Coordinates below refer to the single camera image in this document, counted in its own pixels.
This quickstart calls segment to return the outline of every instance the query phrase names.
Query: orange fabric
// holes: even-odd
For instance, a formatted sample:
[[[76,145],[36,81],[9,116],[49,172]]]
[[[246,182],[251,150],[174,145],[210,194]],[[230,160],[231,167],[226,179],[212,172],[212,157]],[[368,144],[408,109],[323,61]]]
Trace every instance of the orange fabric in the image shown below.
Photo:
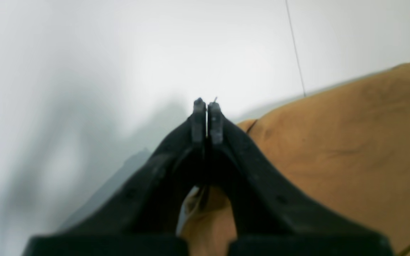
[[[389,237],[410,256],[410,64],[279,107],[239,124],[267,159],[324,206]],[[192,256],[225,256],[232,209],[202,189],[181,236]]]

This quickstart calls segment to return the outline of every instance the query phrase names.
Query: wrinkled fabric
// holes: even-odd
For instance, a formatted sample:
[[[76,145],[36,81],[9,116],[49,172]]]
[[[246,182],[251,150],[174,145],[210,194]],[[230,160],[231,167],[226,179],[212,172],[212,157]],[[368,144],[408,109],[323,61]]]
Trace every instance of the wrinkled fabric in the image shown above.
[[[238,126],[308,196],[410,256],[410,63]],[[236,228],[225,193],[207,186],[187,202],[190,254],[227,255]]]

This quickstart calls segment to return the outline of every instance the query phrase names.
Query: white surface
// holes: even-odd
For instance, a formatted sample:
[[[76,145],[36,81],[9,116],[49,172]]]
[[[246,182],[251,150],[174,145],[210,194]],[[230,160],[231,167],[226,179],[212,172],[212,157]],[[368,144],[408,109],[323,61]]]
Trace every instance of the white surface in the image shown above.
[[[288,0],[305,91],[410,62],[410,0]]]
[[[193,100],[303,95],[277,0],[0,1],[0,256],[54,231]]]

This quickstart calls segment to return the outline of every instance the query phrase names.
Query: black plastic object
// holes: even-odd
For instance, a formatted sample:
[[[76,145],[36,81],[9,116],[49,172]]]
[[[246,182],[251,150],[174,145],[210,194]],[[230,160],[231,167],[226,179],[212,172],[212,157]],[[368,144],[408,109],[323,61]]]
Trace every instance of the black plastic object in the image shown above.
[[[178,215],[192,187],[204,184],[220,186],[231,201],[238,239],[229,256],[394,255],[385,236],[302,193],[219,104],[207,110],[199,98],[103,207],[62,233],[32,238],[24,256],[187,255],[174,236]]]

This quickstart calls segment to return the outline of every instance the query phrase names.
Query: brown fabric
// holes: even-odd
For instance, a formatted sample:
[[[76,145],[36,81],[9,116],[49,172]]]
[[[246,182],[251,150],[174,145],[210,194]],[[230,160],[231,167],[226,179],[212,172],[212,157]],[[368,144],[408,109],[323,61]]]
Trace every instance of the brown fabric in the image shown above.
[[[239,127],[307,195],[387,235],[396,253],[410,256],[410,64]],[[224,256],[236,238],[231,205],[219,188],[206,193],[181,236],[192,256]]]

